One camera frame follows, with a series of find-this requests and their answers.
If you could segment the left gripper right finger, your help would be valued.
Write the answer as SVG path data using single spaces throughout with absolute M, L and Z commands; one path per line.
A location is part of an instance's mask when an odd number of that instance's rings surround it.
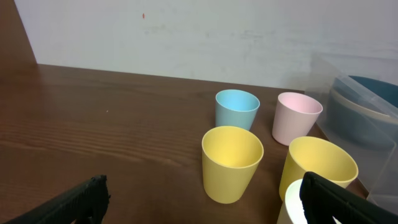
M 304 174 L 299 197 L 308 224 L 397 224 L 397 215 L 314 172 Z

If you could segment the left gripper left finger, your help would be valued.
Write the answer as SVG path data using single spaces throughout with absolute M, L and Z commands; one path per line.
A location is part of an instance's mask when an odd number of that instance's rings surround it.
M 96 175 L 6 223 L 101 224 L 110 199 L 106 181 L 105 175 Z

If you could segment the dark blue bowl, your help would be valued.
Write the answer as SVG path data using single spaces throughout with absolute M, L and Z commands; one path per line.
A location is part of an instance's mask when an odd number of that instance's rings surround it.
M 374 151 L 390 150 L 397 143 L 397 124 L 357 113 L 337 102 L 330 94 L 326 123 L 340 138 Z
M 354 81 L 367 88 L 369 91 L 373 92 L 377 96 L 381 97 L 383 100 L 387 101 L 391 105 L 397 107 L 397 85 L 366 77 L 351 75 L 350 78 L 352 78 Z M 358 93 L 357 91 L 354 91 L 346 84 L 346 82 L 336 78 L 333 83 L 333 88 L 347 100 L 350 100 L 353 103 L 359 104 L 367 108 L 372 108 L 372 110 L 374 111 L 377 110 L 377 108 L 373 108 L 372 104 L 369 104 L 369 100 L 366 100 L 364 98 L 363 93 Z

